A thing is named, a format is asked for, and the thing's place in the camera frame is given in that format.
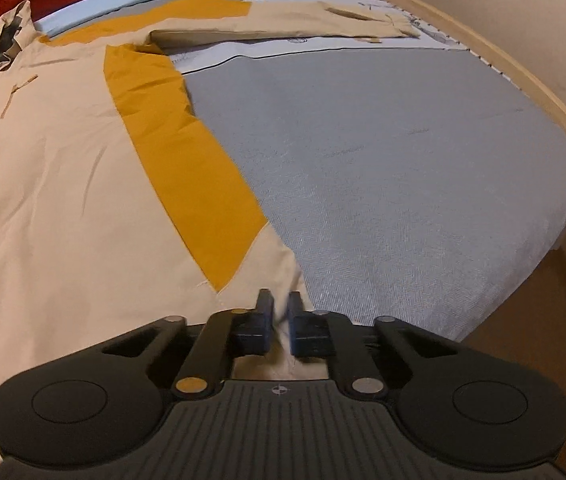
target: wooden floor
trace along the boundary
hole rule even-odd
[[[566,258],[551,251],[465,343],[553,379],[566,393]],[[559,459],[566,470],[566,443]]]

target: gray bedsheet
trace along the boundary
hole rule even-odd
[[[566,226],[566,134],[469,52],[239,57],[186,81],[317,308],[461,339]]]

